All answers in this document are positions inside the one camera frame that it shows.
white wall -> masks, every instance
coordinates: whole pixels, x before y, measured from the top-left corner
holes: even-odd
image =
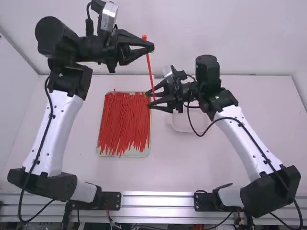
[[[85,34],[85,6],[90,0],[1,0],[0,25],[41,73],[47,60],[37,52],[35,25],[44,16],[62,20]],[[307,107],[306,0],[115,0],[119,28],[147,34],[155,44],[154,73],[163,65],[194,72],[198,55],[218,57],[223,74],[285,74]],[[91,12],[97,21],[97,14]],[[104,65],[91,65],[107,74]],[[117,74],[147,74],[146,59]]]
[[[10,154],[38,75],[0,38],[0,172]]]

table surface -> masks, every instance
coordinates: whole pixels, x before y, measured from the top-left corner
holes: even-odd
[[[272,153],[285,166],[294,164],[299,169],[302,179],[298,191],[307,192],[307,114],[291,76],[221,76],[221,79]],[[2,169],[2,191],[17,191],[6,182],[6,176],[9,169],[21,167],[36,137],[47,102],[44,80],[39,79]],[[152,112],[149,156],[99,157],[96,144],[104,95],[114,88],[117,91],[146,91],[150,84],[148,76],[93,76],[66,146],[64,172],[76,174],[80,180],[98,184],[108,191],[191,192],[212,190],[230,182],[238,186],[248,184],[239,156],[218,127],[213,126],[202,138],[192,133],[179,133],[166,122],[168,114],[161,111]]]

black joint cover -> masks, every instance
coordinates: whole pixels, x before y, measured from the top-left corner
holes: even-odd
[[[262,217],[293,202],[301,179],[295,166],[277,171],[287,188],[276,174],[262,174],[261,178],[241,188],[240,197],[245,211],[255,218]]]

red stick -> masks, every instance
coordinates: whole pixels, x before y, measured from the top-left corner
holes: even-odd
[[[143,35],[142,39],[144,41],[147,40],[147,36]],[[150,77],[150,84],[152,85],[152,91],[153,91],[153,100],[155,101],[155,95],[154,95],[154,81],[153,81],[153,73],[152,73],[152,68],[150,66],[150,60],[149,60],[149,54],[146,54],[146,59],[147,59],[147,65],[148,65],[148,71],[149,71],[149,77]]]

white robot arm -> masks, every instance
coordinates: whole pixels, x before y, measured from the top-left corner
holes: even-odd
[[[271,153],[249,125],[233,94],[221,87],[220,66],[216,57],[202,55],[196,58],[196,79],[193,82],[182,83],[188,74],[177,71],[174,66],[170,69],[165,79],[154,87],[155,91],[160,88],[164,91],[155,93],[160,98],[150,102],[149,107],[168,113],[176,109],[182,113],[183,103],[188,102],[188,118],[195,134],[202,137],[216,123],[235,148],[251,181],[239,189],[227,184],[210,194],[196,192],[195,210],[235,210],[241,207],[258,218],[294,202],[301,178],[299,171],[295,166],[285,167]],[[148,96],[152,94],[152,90],[147,92]],[[202,135],[196,133],[189,117],[189,103],[194,100],[199,102],[199,108],[212,121]]]

